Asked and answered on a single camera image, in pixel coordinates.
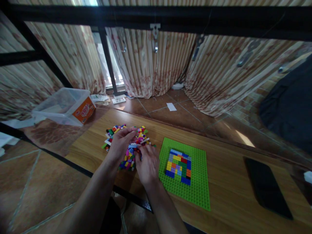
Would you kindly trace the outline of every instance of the clear plastic container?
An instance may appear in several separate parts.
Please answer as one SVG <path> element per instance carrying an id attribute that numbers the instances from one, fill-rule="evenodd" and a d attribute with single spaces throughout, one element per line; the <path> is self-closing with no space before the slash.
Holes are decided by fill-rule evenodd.
<path id="1" fill-rule="evenodd" d="M 90 97 L 90 91 L 84 89 L 61 88 L 47 100 L 32 110 L 33 116 L 45 116 L 58 124 L 83 126 L 86 120 L 92 115 L 95 104 Z"/>

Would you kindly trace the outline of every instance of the red lego brick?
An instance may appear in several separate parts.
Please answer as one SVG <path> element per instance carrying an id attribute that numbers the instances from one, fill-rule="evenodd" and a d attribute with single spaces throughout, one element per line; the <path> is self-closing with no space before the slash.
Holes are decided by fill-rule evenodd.
<path id="1" fill-rule="evenodd" d="M 184 158 L 181 158 L 181 162 L 187 163 L 188 161 L 186 159 L 184 159 Z"/>

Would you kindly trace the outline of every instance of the wooden desk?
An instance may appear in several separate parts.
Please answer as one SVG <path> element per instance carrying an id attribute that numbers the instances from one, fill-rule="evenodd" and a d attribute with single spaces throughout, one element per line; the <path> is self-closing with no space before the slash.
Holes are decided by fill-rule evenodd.
<path id="1" fill-rule="evenodd" d="M 168 137 L 206 151 L 211 211 L 170 194 L 182 219 L 190 225 L 210 234 L 312 233 L 312 209 L 279 160 L 218 140 L 112 109 L 74 142 L 66 158 L 95 172 L 106 156 L 101 148 L 105 130 L 124 123 L 144 125 L 159 150 L 163 138 Z M 245 156 L 270 166 L 293 221 L 264 209 L 256 201 L 243 161 Z M 133 194 L 143 189 L 136 171 L 119 171 L 115 184 Z"/>

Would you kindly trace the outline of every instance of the smartphone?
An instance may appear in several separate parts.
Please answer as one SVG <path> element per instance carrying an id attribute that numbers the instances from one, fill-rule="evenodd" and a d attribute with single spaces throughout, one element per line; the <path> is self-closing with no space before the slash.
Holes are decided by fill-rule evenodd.
<path id="1" fill-rule="evenodd" d="M 270 167 L 250 158 L 245 158 L 245 164 L 259 204 L 284 218 L 293 220 Z"/>

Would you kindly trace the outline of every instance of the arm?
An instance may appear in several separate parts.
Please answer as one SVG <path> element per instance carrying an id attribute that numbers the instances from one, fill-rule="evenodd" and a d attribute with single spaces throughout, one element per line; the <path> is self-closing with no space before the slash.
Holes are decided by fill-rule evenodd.
<path id="1" fill-rule="evenodd" d="M 99 233 L 112 192 L 120 162 L 136 128 L 122 129 L 114 134 L 110 150 L 93 174 L 86 189 L 69 213 L 62 219 L 56 233 Z"/>
<path id="2" fill-rule="evenodd" d="M 159 180 L 159 154 L 151 145 L 140 147 L 140 150 L 142 161 L 140 156 L 135 153 L 137 172 L 146 190 L 161 233 L 188 233 L 175 205 Z"/>

